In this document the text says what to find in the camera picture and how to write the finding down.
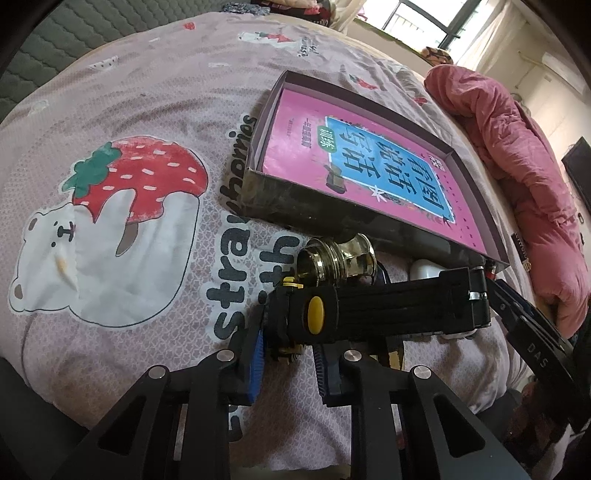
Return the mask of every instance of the curtain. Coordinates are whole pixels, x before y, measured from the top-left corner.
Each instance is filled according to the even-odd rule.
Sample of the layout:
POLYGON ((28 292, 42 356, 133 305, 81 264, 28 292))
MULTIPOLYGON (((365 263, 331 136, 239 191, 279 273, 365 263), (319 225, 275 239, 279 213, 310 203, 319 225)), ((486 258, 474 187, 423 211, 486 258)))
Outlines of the curtain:
POLYGON ((479 34, 456 64, 487 74, 524 25, 525 17, 513 2, 499 0, 479 34))
POLYGON ((363 7, 367 0, 330 0, 332 8, 332 22, 330 28, 344 34, 347 27, 363 7))

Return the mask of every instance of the metal screw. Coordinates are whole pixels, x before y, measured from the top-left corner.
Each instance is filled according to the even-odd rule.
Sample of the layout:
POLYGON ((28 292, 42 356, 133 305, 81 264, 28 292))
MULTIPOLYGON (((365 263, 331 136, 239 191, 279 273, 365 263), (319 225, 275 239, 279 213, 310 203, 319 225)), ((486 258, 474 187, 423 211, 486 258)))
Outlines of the metal screw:
POLYGON ((417 377, 422 378, 424 380, 431 376, 431 370, 428 367, 425 367, 424 365, 419 365, 418 367, 415 367, 413 373, 417 377))
POLYGON ((234 358, 234 352, 231 350, 220 350, 216 358, 220 360, 220 362, 229 362, 234 358))
POLYGON ((345 357, 345 360, 348 360, 349 362, 359 362, 359 360, 361 360, 361 353, 357 350, 347 350, 343 356, 345 357))
POLYGON ((166 375, 166 369, 162 365, 156 365, 148 370, 148 376, 154 380, 158 380, 166 375))

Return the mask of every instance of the yellow button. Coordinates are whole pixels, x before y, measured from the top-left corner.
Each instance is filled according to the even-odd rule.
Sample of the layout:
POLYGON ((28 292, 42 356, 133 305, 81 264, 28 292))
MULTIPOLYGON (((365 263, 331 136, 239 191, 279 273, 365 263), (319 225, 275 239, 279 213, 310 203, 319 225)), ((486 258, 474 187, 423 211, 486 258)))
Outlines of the yellow button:
POLYGON ((324 328, 324 303, 320 297, 312 297, 308 304, 308 330, 318 335, 324 328))

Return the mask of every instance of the book cover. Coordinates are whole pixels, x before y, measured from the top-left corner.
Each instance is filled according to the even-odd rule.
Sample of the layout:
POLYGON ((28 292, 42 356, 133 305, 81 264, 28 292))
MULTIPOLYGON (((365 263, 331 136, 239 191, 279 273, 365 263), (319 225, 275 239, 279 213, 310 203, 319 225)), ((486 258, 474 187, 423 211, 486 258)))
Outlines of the book cover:
POLYGON ((284 89, 261 170, 486 255, 476 222, 444 159, 332 103, 284 89))

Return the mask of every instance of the green mattress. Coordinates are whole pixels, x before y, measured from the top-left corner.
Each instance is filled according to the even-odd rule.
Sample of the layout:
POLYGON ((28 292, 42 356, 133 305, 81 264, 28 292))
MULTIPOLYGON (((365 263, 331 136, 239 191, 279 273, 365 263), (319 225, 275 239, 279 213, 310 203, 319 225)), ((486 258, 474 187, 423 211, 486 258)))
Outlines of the green mattress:
POLYGON ((0 121, 27 95, 94 48, 135 32, 248 0, 64 0, 0 77, 0 121))

